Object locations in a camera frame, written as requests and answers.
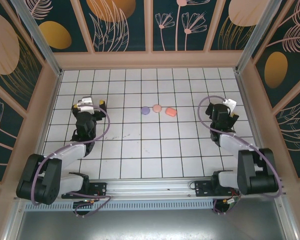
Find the purple disc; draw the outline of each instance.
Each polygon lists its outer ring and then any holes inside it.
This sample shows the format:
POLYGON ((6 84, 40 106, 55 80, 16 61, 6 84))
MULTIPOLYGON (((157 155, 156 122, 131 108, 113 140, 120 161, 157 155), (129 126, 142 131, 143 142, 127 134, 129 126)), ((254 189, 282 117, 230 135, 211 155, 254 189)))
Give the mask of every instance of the purple disc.
POLYGON ((148 115, 148 114, 150 113, 150 108, 147 107, 147 106, 143 106, 143 107, 141 108, 141 113, 142 113, 143 115, 148 115))

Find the mounting plate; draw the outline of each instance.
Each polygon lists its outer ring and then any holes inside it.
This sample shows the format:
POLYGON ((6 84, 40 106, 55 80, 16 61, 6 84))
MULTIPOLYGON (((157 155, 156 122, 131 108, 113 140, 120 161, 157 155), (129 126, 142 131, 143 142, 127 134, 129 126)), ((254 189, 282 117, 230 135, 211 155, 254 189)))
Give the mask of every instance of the mounting plate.
POLYGON ((195 195, 197 197, 220 197, 220 196, 232 196, 231 187, 222 187, 219 186, 215 190, 213 189, 212 183, 210 180, 206 181, 195 181, 194 182, 195 195))
MULTIPOLYGON (((89 185, 88 193, 77 192, 79 194, 86 194, 90 196, 105 196, 107 192, 107 183, 106 182, 91 182, 89 185)), ((63 194, 62 199, 88 199, 88 197, 76 196, 72 194, 63 194)))

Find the enclosure wall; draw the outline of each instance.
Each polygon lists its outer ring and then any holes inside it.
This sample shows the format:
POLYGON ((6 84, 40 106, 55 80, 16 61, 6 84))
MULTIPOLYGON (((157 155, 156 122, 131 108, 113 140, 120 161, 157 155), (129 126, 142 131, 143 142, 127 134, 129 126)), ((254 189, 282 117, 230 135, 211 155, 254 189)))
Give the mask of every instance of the enclosure wall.
POLYGON ((48 0, 39 9, 26 6, 66 70, 234 67, 268 2, 48 0))
POLYGON ((22 170, 36 151, 55 83, 17 16, 0 1, 0 235, 22 170))
POLYGON ((300 225, 300 0, 287 1, 260 45, 242 79, 300 225))

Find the vent slot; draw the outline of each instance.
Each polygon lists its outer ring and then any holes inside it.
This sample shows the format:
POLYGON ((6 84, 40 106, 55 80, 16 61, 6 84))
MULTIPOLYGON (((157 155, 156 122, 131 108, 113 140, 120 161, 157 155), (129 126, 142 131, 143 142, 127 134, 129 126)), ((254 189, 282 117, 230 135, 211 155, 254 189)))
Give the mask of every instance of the vent slot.
MULTIPOLYGON (((84 206, 78 211, 97 209, 104 201, 98 201, 93 206, 84 206)), ((32 205, 31 202, 25 204, 25 212, 65 212, 73 211, 73 202, 58 201, 51 205, 32 205)), ((182 209, 212 209, 212 199, 191 199, 191 200, 143 200, 143 201, 119 201, 111 200, 100 211, 137 211, 137 210, 182 210, 182 209)))

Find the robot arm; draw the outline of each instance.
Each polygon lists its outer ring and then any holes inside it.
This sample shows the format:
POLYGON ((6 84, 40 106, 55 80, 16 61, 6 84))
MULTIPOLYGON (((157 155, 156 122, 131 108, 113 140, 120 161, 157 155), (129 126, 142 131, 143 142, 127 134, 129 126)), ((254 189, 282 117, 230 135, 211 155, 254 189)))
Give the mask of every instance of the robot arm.
MULTIPOLYGON (((210 103, 205 112, 212 119, 210 127, 225 133, 234 133, 232 127, 239 118, 235 114, 231 116, 235 106, 236 102, 231 99, 226 99, 223 104, 210 103)), ((210 131, 210 135, 212 141, 238 159, 237 171, 223 170, 213 173, 211 177, 213 186, 239 189, 244 195, 273 193, 278 190, 273 172, 257 152, 233 136, 214 131, 210 131)), ((258 150, 275 167, 273 152, 268 148, 258 150)))
MULTIPOLYGON (((72 135, 72 142, 90 141, 96 138, 97 121, 102 120, 105 114, 95 110, 91 97, 84 97, 72 107, 72 113, 76 118, 76 130, 72 135)), ((106 111, 106 104, 100 101, 100 108, 106 111)), ((69 193, 87 193, 89 177, 82 173, 62 173, 63 170, 78 159, 82 159, 91 153, 95 142, 76 144, 64 149, 50 158, 43 166, 34 189, 34 199, 39 203, 52 204, 57 197, 69 193)), ((22 172, 16 195, 22 199, 31 199, 31 188, 35 173, 45 156, 32 154, 29 156, 22 172)))

